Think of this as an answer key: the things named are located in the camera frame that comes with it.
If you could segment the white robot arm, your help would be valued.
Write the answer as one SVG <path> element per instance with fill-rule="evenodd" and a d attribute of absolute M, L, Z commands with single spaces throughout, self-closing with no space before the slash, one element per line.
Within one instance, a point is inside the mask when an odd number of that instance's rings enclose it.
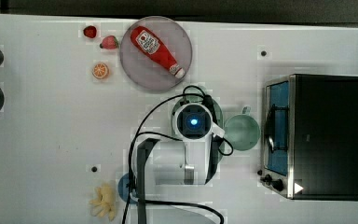
<path fill-rule="evenodd" d="M 172 110 L 172 135 L 162 141 L 160 133 L 149 132 L 141 143 L 131 144 L 129 190 L 138 198 L 138 224 L 147 224 L 146 207 L 181 206 L 181 202 L 149 200 L 146 184 L 206 185 L 213 179 L 227 140 L 218 125 L 213 101 L 183 100 Z"/>

